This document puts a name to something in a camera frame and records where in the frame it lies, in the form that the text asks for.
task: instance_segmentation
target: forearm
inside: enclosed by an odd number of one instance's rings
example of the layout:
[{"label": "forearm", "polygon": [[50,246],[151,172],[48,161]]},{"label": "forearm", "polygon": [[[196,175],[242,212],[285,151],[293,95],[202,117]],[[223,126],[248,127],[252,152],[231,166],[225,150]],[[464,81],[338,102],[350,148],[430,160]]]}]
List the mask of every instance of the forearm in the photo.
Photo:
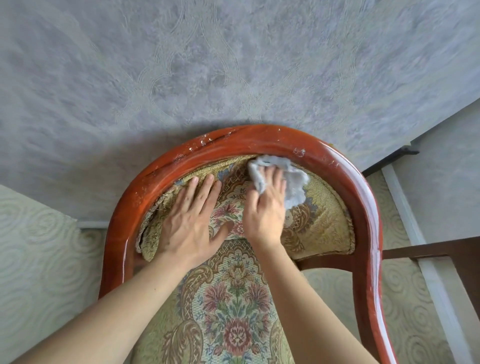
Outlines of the forearm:
[{"label": "forearm", "polygon": [[308,284],[286,251],[256,251],[295,363],[376,363]]},{"label": "forearm", "polygon": [[185,272],[159,257],[14,363],[123,363]]}]

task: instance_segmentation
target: person's left arm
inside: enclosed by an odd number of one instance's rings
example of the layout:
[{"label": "person's left arm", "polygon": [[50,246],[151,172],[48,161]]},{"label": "person's left arm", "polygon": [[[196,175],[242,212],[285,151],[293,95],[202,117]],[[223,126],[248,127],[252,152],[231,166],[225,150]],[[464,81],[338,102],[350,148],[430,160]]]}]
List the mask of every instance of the person's left arm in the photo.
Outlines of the person's left arm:
[{"label": "person's left arm", "polygon": [[155,258],[131,280],[107,294],[12,364],[120,364],[149,321],[187,272],[210,258],[232,224],[208,235],[210,215],[221,189],[208,175],[194,198],[190,180],[166,218]]}]

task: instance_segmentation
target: hand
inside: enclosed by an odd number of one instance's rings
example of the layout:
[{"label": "hand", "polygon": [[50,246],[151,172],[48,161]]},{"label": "hand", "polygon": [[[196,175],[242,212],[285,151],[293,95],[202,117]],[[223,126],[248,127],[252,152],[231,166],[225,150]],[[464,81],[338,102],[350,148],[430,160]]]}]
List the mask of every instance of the hand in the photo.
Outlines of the hand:
[{"label": "hand", "polygon": [[283,170],[275,166],[259,167],[265,177],[266,189],[262,195],[250,186],[243,211],[243,231],[256,252],[282,247],[280,235],[285,222],[285,189]]},{"label": "hand", "polygon": [[180,264],[184,263],[188,271],[211,258],[218,250],[234,223],[229,221],[223,224],[210,239],[210,215],[222,188],[222,182],[217,181],[210,190],[213,180],[213,175],[208,174],[195,198],[197,176],[190,179],[186,189],[181,189],[170,214],[163,222],[156,257],[171,255]]}]

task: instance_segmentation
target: chair leg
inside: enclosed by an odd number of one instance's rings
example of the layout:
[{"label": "chair leg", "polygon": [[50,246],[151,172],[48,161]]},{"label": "chair leg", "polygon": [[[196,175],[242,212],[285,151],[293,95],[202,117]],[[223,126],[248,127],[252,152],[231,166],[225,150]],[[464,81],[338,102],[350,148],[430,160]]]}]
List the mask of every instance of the chair leg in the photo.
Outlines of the chair leg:
[{"label": "chair leg", "polygon": [[355,315],[357,317],[361,343],[380,362],[380,355],[369,315],[366,279],[365,276],[355,271],[353,272],[353,303],[355,305]]}]

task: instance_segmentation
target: person's right arm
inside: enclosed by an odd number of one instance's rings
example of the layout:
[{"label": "person's right arm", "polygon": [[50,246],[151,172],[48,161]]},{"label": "person's right arm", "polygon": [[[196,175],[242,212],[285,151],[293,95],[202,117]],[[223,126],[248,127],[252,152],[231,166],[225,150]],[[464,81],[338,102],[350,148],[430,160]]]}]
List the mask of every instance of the person's right arm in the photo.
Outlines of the person's right arm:
[{"label": "person's right arm", "polygon": [[267,188],[261,196],[254,188],[248,191],[243,228],[265,273],[295,363],[376,363],[287,255],[280,243],[286,182],[280,169],[260,172]]}]

